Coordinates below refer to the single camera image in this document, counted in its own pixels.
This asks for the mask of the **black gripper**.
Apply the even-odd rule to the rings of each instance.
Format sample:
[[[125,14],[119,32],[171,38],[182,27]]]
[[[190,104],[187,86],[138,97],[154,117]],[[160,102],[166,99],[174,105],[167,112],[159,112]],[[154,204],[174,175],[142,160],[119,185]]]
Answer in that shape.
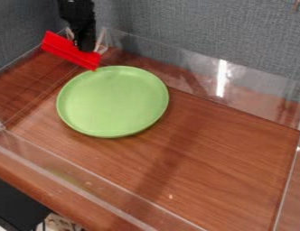
[[[60,18],[73,31],[77,49],[92,52],[95,47],[95,16],[92,0],[56,0]]]

